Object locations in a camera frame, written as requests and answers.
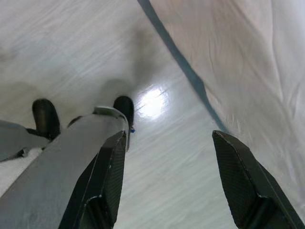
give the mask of glossy floor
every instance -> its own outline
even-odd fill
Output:
[[[135,101],[117,229],[234,228],[217,128],[136,0],[0,2],[0,118],[34,127],[46,97],[61,123]]]

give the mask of black shoe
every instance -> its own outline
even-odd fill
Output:
[[[38,135],[53,140],[61,133],[59,118],[51,101],[47,99],[34,101],[32,111]]]
[[[127,96],[120,96],[114,101],[113,107],[119,110],[120,112],[122,112],[126,116],[129,125],[129,132],[130,132],[133,125],[133,116],[134,116],[134,106],[131,98]]]

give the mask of dark stripe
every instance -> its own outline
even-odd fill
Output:
[[[163,26],[162,22],[158,18],[158,15],[153,9],[153,6],[151,5],[149,0],[138,0],[139,4],[141,5],[143,11],[145,12],[148,19],[151,21],[157,32],[159,33],[160,37],[162,38],[163,42],[167,46],[168,50],[171,52],[174,59],[177,61],[178,65],[186,75],[187,79],[199,95],[201,101],[205,105],[206,109],[212,116],[212,118],[215,120],[216,124],[218,125],[218,128],[223,131],[227,131],[225,126],[223,125],[222,121],[218,117],[215,110],[212,108],[204,87],[204,83],[199,78],[199,76],[196,74],[196,72],[191,68],[188,61],[185,59],[185,57],[180,53],[176,45],[174,44],[172,38],[170,37],[169,33],[166,31],[165,27]]]

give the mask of white fabric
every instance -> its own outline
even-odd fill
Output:
[[[224,125],[305,221],[305,1],[151,3]]]

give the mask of white cloth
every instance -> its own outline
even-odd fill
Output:
[[[305,221],[305,1],[151,0],[231,134]]]

